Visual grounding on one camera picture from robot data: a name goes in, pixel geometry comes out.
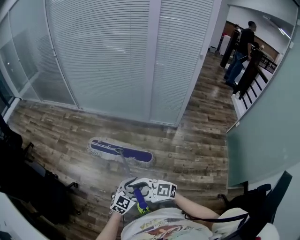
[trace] cable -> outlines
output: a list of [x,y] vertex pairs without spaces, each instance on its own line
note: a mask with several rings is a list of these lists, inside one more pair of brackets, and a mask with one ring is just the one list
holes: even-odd
[[242,215],[235,216],[235,217],[214,219],[214,218],[193,217],[191,215],[188,215],[184,211],[182,211],[182,212],[185,214],[184,218],[187,220],[201,220],[201,221],[210,222],[210,223],[227,223],[227,222],[233,222],[233,221],[237,221],[237,220],[241,220],[241,219],[243,219],[245,221],[249,215],[248,213],[246,213],[246,214],[242,214]]

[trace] laminate floor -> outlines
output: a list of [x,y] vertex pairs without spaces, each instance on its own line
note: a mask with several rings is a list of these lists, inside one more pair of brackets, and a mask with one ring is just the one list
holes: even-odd
[[126,178],[122,164],[87,153],[88,140],[109,137],[149,149],[156,164],[149,169],[131,167],[137,177],[173,182],[189,199],[221,211],[219,193],[226,190],[226,131],[236,121],[224,85],[221,58],[208,53],[180,126],[161,127],[103,117],[52,105],[21,101],[10,127],[20,133],[24,145],[34,143],[30,157],[58,175],[65,184],[76,181],[72,198],[81,215],[71,215],[55,227],[67,239],[93,240],[105,226],[111,192]]

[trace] blue mop pad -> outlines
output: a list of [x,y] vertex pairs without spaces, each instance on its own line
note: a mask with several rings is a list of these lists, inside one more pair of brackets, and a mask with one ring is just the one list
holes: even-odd
[[118,162],[122,162],[122,159],[115,149],[122,149],[124,158],[130,165],[151,167],[154,162],[153,154],[146,149],[138,148],[129,143],[120,142],[111,138],[91,138],[87,149],[92,155],[104,158],[106,160],[115,160]]

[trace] jeans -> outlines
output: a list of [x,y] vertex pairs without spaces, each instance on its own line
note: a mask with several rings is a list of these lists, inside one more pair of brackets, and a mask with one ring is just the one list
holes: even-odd
[[234,83],[235,78],[241,73],[243,69],[243,64],[240,59],[245,55],[236,51],[233,57],[232,63],[230,64],[228,70],[226,71],[225,78],[227,78],[227,82]]

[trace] vertical blinds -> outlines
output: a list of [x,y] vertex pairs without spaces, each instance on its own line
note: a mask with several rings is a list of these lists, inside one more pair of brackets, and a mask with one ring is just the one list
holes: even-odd
[[42,0],[19,0],[9,12],[15,49],[41,100],[74,105],[62,79],[47,32]]
[[213,0],[162,0],[150,120],[175,124],[192,80]]
[[149,0],[46,0],[46,10],[79,106],[141,119]]

